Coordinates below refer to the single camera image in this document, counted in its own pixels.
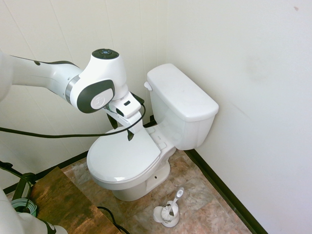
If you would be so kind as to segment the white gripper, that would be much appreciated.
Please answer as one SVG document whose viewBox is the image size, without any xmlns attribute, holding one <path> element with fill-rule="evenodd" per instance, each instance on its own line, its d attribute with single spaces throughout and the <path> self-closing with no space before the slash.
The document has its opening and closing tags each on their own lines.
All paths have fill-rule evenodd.
<svg viewBox="0 0 312 234">
<path fill-rule="evenodd" d="M 134 137 L 134 134 L 138 133 L 143 128 L 142 115 L 140 110 L 135 111 L 134 114 L 130 117 L 123 117 L 121 114 L 108 109 L 106 110 L 106 113 L 108 120 L 114 129 L 118 127 L 118 123 L 127 128 L 128 141 L 131 141 Z"/>
</svg>

